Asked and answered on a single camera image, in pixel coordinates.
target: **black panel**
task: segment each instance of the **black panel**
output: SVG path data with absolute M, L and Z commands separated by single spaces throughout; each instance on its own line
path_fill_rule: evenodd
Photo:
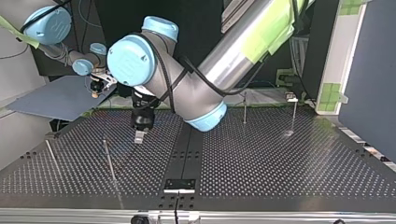
M 326 64 L 340 0 L 317 0 L 306 52 L 303 82 L 316 99 Z
M 367 5 L 346 85 L 349 101 L 342 105 L 339 118 L 392 161 L 396 161 L 395 10 L 393 0 Z

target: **gray surface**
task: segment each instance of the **gray surface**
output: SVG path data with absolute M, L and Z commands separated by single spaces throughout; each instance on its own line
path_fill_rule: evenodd
M 130 117 L 128 110 L 95 112 L 51 142 L 57 161 L 45 147 L 35 149 L 36 155 L 32 151 L 31 159 L 24 155 L 1 173 L 0 198 L 5 200 L 0 207 L 158 208 L 182 121 L 159 111 L 156 128 L 145 144 L 136 145 Z M 117 182 L 112 181 L 103 139 Z
M 395 173 L 310 109 L 298 109 L 287 137 L 291 112 L 250 108 L 244 125 L 243 109 L 230 109 L 203 134 L 158 111 L 140 146 L 130 111 L 96 112 L 52 143 L 57 163 L 41 146 L 1 171 L 0 207 L 396 213 Z M 180 177 L 195 178 L 197 188 L 176 203 L 163 186 Z
M 396 1 L 367 5 L 339 119 L 352 132 L 396 161 L 394 27 Z
M 287 136 L 292 108 L 242 117 L 231 109 L 213 132 L 191 135 L 193 210 L 396 212 L 396 174 L 326 119 L 300 108 Z
M 82 113 L 99 105 L 115 89 L 92 98 L 88 77 L 61 77 L 44 87 L 19 98 L 7 108 L 25 114 L 63 120 L 75 120 Z

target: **black cable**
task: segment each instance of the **black cable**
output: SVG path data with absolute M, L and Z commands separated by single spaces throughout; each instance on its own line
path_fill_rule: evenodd
M 38 22 L 39 20 L 43 19 L 44 17 L 48 16 L 51 12 L 55 11 L 56 9 L 60 8 L 60 7 L 64 7 L 66 4 L 68 4 L 69 2 L 71 2 L 71 0 L 66 0 L 63 3 L 41 13 L 40 15 L 36 16 L 34 19 L 26 22 L 22 28 L 20 29 L 21 34 L 24 33 L 24 31 L 29 28 L 31 25 L 33 25 L 34 23 Z
M 24 52 L 26 52 L 28 49 L 29 49 L 29 45 L 26 45 L 26 48 L 21 53 L 17 53 L 17 54 L 10 55 L 7 57 L 2 57 L 2 58 L 0 58 L 0 60 L 18 57 L 18 56 L 22 55 Z
M 173 89 L 178 85 L 178 83 L 180 83 L 180 81 L 183 79 L 184 76 L 187 75 L 188 72 L 189 72 L 189 71 L 188 71 L 187 69 L 184 69 L 184 70 L 181 72 L 181 74 L 177 77 L 177 79 L 175 80 L 175 82 L 172 84 L 172 88 L 173 88 Z M 163 96 L 160 97 L 159 101 L 164 101 L 168 96 L 169 96 L 169 90 L 167 90 L 167 91 L 163 94 Z M 142 105 L 142 106 L 139 106 L 139 107 L 136 107 L 135 109 L 146 109 L 146 108 L 152 106 L 153 104 L 155 104 L 156 101 L 157 101 L 157 98 L 151 100 L 148 104 Z
M 294 60 L 294 64 L 297 64 L 296 59 L 294 57 L 294 49 L 292 46 L 290 46 L 290 50 L 291 50 L 291 58 Z M 314 98 L 311 97 L 308 90 L 306 89 L 303 79 L 301 78 L 300 73 L 298 72 L 298 69 L 296 69 L 296 73 L 297 73 L 297 77 L 300 79 L 300 83 L 303 86 L 303 89 L 306 92 L 306 95 L 308 96 L 309 100 L 312 102 L 312 104 L 314 104 L 315 107 L 317 107 L 317 103 L 315 103 Z
M 302 29 L 304 29 L 304 25 L 301 25 L 301 22 L 303 20 L 302 17 L 304 16 L 306 9 L 308 7 L 308 0 L 304 1 L 302 13 L 300 15 L 298 13 L 297 0 L 292 0 L 292 7 L 293 7 L 293 13 L 294 13 L 294 20 L 295 20 L 294 28 L 296 29 L 296 33 L 299 33 Z M 297 61 L 295 59 L 295 54 L 294 54 L 294 48 L 291 45 L 291 43 L 290 43 L 290 51 L 291 51 L 291 58 L 293 59 L 294 64 L 296 64 L 296 66 L 297 66 Z M 297 73 L 297 77 L 300 79 L 300 83 L 303 86 L 303 89 L 306 92 L 306 95 L 308 96 L 309 100 L 312 102 L 312 104 L 314 104 L 315 107 L 317 107 L 317 104 L 315 103 L 314 99 L 311 97 L 308 90 L 306 89 L 305 84 L 303 82 L 303 79 L 300 76 L 298 69 L 296 69 L 296 73 Z
M 161 68 L 163 70 L 163 77 L 165 78 L 166 89 L 169 91 L 169 105 L 171 107 L 172 113 L 175 113 L 175 104 L 174 104 L 172 83 L 171 83 L 171 80 L 169 78 L 168 71 L 166 70 L 165 63 L 163 62 L 163 58 L 160 55 L 160 52 L 157 50 L 157 48 L 155 48 L 154 44 L 152 44 L 151 41 L 145 35 L 142 35 L 142 34 L 139 34 L 139 33 L 134 33 L 134 35 L 140 36 L 144 40 L 146 40 L 146 42 L 148 42 L 148 44 L 150 45 L 150 47 L 154 51 L 154 54 L 156 55 L 157 60 L 160 62 Z
M 87 17 L 86 19 L 89 20 L 91 16 L 91 7 L 92 7 L 92 0 L 90 0 L 90 3 L 88 5 L 88 12 L 87 12 Z M 84 27 L 84 33 L 82 34 L 82 39 L 81 39 L 81 52 L 84 53 L 84 42 L 85 42 L 85 37 L 87 36 L 88 32 L 88 23 L 85 23 Z
M 76 49 L 79 49 L 77 28 L 76 28 L 76 19 L 74 17 L 74 13 L 73 13 L 73 3 L 72 3 L 72 1 L 70 1 L 69 6 L 70 6 L 70 16 L 72 17 L 72 22 L 73 22 L 73 32 L 74 32 L 74 37 L 75 37 L 75 41 L 76 41 Z
M 181 60 L 183 60 L 195 73 L 196 75 L 206 84 L 210 87 L 210 89 L 212 89 L 213 91 L 215 91 L 217 94 L 221 95 L 221 96 L 227 96 L 227 95 L 237 95 L 239 93 L 241 93 L 242 91 L 244 91 L 248 85 L 250 85 L 251 81 L 259 74 L 260 70 L 262 69 L 262 67 L 264 66 L 264 63 L 268 60 L 268 56 L 264 58 L 264 60 L 262 61 L 262 63 L 260 64 L 260 66 L 256 69 L 256 71 L 254 72 L 254 74 L 249 78 L 249 80 L 247 81 L 247 83 L 242 87 L 241 90 L 239 91 L 232 91 L 232 92 L 227 92 L 227 91 L 222 91 L 220 90 L 217 86 L 215 86 L 212 82 L 210 82 L 209 80 L 207 80 L 206 76 L 197 68 L 195 67 L 192 62 L 185 56 L 181 57 Z

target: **green tape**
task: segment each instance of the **green tape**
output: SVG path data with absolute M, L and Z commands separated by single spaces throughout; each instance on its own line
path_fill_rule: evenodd
M 335 111 L 340 101 L 341 84 L 324 83 L 319 97 L 318 111 Z
M 304 0 L 298 0 L 299 9 Z M 294 16 L 290 0 L 275 0 L 268 7 L 261 21 L 247 37 L 242 52 L 256 63 L 266 52 L 274 54 L 291 37 L 294 28 Z
M 358 15 L 361 10 L 362 0 L 343 0 L 340 9 L 341 16 Z
M 35 49 L 38 48 L 38 46 L 40 45 L 38 43 L 37 40 L 33 39 L 32 37 L 28 36 L 28 35 L 23 35 L 20 33 L 20 31 L 18 31 L 17 29 L 15 29 L 14 26 L 11 25 L 11 23 L 9 23 L 5 18 L 3 18 L 2 16 L 0 16 L 0 27 L 5 28 L 6 30 L 9 30 L 12 34 L 14 34 L 17 38 L 19 38 L 20 40 L 22 40 L 23 42 L 32 45 Z

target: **wire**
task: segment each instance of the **wire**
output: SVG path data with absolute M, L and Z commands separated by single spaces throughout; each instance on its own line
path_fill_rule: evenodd
M 10 116 L 10 115 L 12 115 L 12 114 L 15 114 L 15 113 L 17 113 L 17 111 L 12 111 L 12 112 L 7 113 L 7 114 L 5 114 L 4 116 L 0 117 L 0 119 L 3 119 L 3 118 L 5 118 L 5 117 L 8 117 L 8 116 Z
M 294 64 L 297 64 L 297 61 L 296 61 L 296 58 L 295 58 L 295 54 L 294 54 L 294 49 L 293 49 L 293 46 L 292 46 L 291 42 L 290 42 L 290 51 L 291 51 L 291 58 L 293 59 Z M 300 79 L 300 83 L 301 83 L 301 85 L 303 86 L 303 89 L 304 89 L 304 91 L 306 92 L 306 95 L 308 96 L 309 100 L 312 102 L 312 104 L 314 104 L 315 107 L 317 107 L 317 103 L 316 103 L 315 100 L 311 97 L 311 95 L 309 94 L 308 90 L 306 89 L 306 87 L 305 87 L 305 85 L 304 85 L 304 82 L 303 82 L 303 79 L 301 78 L 298 69 L 296 69 L 296 73 L 297 73 L 297 77 Z
M 237 94 L 241 93 L 242 91 L 244 91 L 248 87 L 248 85 L 250 85 L 251 81 L 253 81 L 253 79 L 262 70 L 262 67 L 265 65 L 265 62 L 268 60 L 268 58 L 269 58 L 268 56 L 266 56 L 264 58 L 264 60 L 262 61 L 260 66 L 256 69 L 254 74 L 249 78 L 249 80 L 246 82 L 246 84 L 239 91 L 233 91 L 233 92 L 227 92 L 227 91 L 220 90 L 217 86 L 215 86 L 215 84 L 213 84 L 212 82 L 207 80 L 206 76 L 204 74 L 202 74 L 202 72 L 198 68 L 196 68 L 187 57 L 183 56 L 183 57 L 181 57 L 181 60 L 183 60 L 198 75 L 198 77 L 204 83 L 206 83 L 206 85 L 208 85 L 213 91 L 215 91 L 217 94 L 219 94 L 221 96 L 227 96 L 227 95 L 237 95 Z
M 160 62 L 161 68 L 163 70 L 163 77 L 165 78 L 165 83 L 166 83 L 166 89 L 169 92 L 169 105 L 171 107 L 171 110 L 173 113 L 175 113 L 175 105 L 174 105 L 174 97 L 173 97 L 173 88 L 172 88 L 172 82 L 169 78 L 168 71 L 166 70 L 165 63 L 163 62 L 163 58 L 160 55 L 160 52 L 155 48 L 154 44 L 145 36 L 139 33 L 134 33 L 134 35 L 138 35 L 142 37 L 143 39 L 148 42 L 148 44 L 151 46 L 152 50 L 154 51 L 154 54 L 157 56 L 158 61 Z
M 91 23 L 90 21 L 88 21 L 88 19 L 90 18 L 90 16 L 87 16 L 87 18 L 85 18 L 84 15 L 82 15 L 82 12 L 81 12 L 81 3 L 82 3 L 82 0 L 79 0 L 79 2 L 78 2 L 78 13 L 79 13 L 79 16 L 81 17 L 81 19 L 84 20 L 85 23 L 87 23 L 87 24 L 89 24 L 89 25 L 91 25 L 91 26 L 98 27 L 98 28 L 102 28 L 101 25 L 93 24 L 93 23 Z M 90 9 L 89 9 L 89 13 L 91 13 L 91 5 L 92 5 L 92 0 L 90 0 Z
M 72 22 L 73 22 L 73 32 L 74 32 L 74 37 L 75 37 L 75 41 L 76 41 L 76 49 L 79 49 L 77 28 L 76 28 L 76 18 L 75 18 L 75 15 L 73 13 L 73 3 L 72 3 L 72 1 L 70 1 L 69 6 L 70 6 L 70 15 L 72 17 Z
M 298 34 L 301 30 L 304 29 L 304 25 L 302 24 L 302 20 L 303 20 L 302 17 L 305 15 L 306 9 L 308 7 L 308 0 L 304 1 L 303 9 L 302 9 L 302 12 L 300 15 L 298 13 L 297 0 L 292 0 L 292 7 L 293 7 L 294 20 L 295 20 L 295 22 L 294 22 L 294 28 L 296 29 L 295 34 Z M 293 62 L 297 67 L 297 61 L 295 58 L 294 48 L 293 48 L 293 45 L 291 44 L 291 41 L 290 41 L 290 52 L 291 52 L 291 58 L 293 59 Z M 309 100 L 312 102 L 312 104 L 314 104 L 315 107 L 317 107 L 317 103 L 315 103 L 314 99 L 311 97 L 308 90 L 306 89 L 303 79 L 301 78 L 300 72 L 298 71 L 298 69 L 296 69 L 296 73 L 297 73 L 297 77 L 300 79 L 300 83 L 303 86 L 303 89 L 306 92 L 306 95 L 308 96 Z
M 50 13 L 54 12 L 56 9 L 60 8 L 60 7 L 64 7 L 66 4 L 68 4 L 69 2 L 71 2 L 71 0 L 66 0 L 64 2 L 62 2 L 61 4 L 41 13 L 40 15 L 36 16 L 34 19 L 26 22 L 22 28 L 20 29 L 21 34 L 24 34 L 24 31 L 29 28 L 31 25 L 33 25 L 34 23 L 38 22 L 39 20 L 43 19 L 44 17 L 48 16 Z
M 92 0 L 90 0 L 90 4 L 88 5 L 87 19 L 89 19 L 91 16 L 91 6 L 92 6 Z M 79 4 L 78 4 L 78 11 L 80 12 L 80 15 L 82 15 L 81 14 L 81 0 L 79 1 Z M 84 42 L 85 42 L 85 37 L 87 36 L 87 32 L 88 32 L 88 25 L 89 25 L 88 23 L 85 23 L 84 33 L 82 34 L 82 40 L 81 40 L 81 45 L 80 45 L 81 52 L 84 52 Z
M 2 57 L 2 58 L 0 58 L 0 60 L 18 57 L 18 56 L 22 55 L 24 52 L 26 52 L 28 49 L 29 49 L 29 45 L 26 45 L 26 48 L 22 52 L 14 54 L 14 55 L 10 55 L 10 56 Z

